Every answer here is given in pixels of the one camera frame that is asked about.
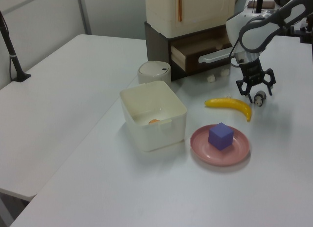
pink plate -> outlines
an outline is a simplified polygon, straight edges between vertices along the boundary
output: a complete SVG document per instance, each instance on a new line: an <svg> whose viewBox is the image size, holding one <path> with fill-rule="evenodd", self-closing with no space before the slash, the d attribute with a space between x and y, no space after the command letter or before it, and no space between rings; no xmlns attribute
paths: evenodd
<svg viewBox="0 0 313 227"><path fill-rule="evenodd" d="M190 146L193 152L204 162L216 166L230 166L242 161L249 153L249 141L247 137L235 128L233 144L219 151L208 142L209 129L216 124L206 125L196 130L190 138Z"/></svg>

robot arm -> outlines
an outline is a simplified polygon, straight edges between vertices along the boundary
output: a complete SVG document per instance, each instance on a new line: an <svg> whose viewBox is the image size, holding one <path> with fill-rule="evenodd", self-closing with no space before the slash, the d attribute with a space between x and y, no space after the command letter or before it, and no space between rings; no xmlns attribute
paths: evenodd
<svg viewBox="0 0 313 227"><path fill-rule="evenodd" d="M238 80L237 86L241 95L250 96L252 86L264 83L269 94L276 83L272 69L262 70L259 60L260 53L265 50L272 38L289 28L302 18L313 13L313 0L291 0L273 14L251 14L241 12L229 18L226 22L227 34L233 45L233 52L241 71L243 80ZM264 80L268 74L270 81Z"/></svg>
<svg viewBox="0 0 313 227"><path fill-rule="evenodd" d="M241 28L239 42L248 52L262 52L275 35L311 13L313 0L291 0L266 18L261 15L250 20Z"/></svg>

white plastic container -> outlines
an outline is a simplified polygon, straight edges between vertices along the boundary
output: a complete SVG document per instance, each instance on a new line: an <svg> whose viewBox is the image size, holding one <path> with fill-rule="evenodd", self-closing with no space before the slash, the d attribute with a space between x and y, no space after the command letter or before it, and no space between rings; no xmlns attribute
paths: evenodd
<svg viewBox="0 0 313 227"><path fill-rule="evenodd" d="M187 109L163 81L120 92L126 124L136 146L151 151L184 139Z"/></svg>
<svg viewBox="0 0 313 227"><path fill-rule="evenodd" d="M147 84L153 81L164 81L171 86L171 66L166 62L148 61L141 65L138 70L140 84Z"/></svg>
<svg viewBox="0 0 313 227"><path fill-rule="evenodd" d="M166 38L224 25L235 0L146 0L147 23Z"/></svg>

orange handle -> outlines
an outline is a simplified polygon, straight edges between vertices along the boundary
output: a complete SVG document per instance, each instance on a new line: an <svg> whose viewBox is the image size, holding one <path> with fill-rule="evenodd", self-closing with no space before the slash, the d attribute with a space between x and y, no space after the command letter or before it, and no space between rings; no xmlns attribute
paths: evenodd
<svg viewBox="0 0 313 227"><path fill-rule="evenodd" d="M178 21L182 21L182 0L178 0Z"/></svg>

toy banana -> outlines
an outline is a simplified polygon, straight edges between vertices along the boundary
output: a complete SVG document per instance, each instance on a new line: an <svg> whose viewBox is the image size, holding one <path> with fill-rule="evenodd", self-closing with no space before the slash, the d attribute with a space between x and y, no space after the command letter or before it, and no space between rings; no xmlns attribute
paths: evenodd
<svg viewBox="0 0 313 227"><path fill-rule="evenodd" d="M251 120L251 108L247 103L241 100L232 98L214 98L207 100L204 104L208 107L226 107L239 110L246 116L248 122Z"/></svg>

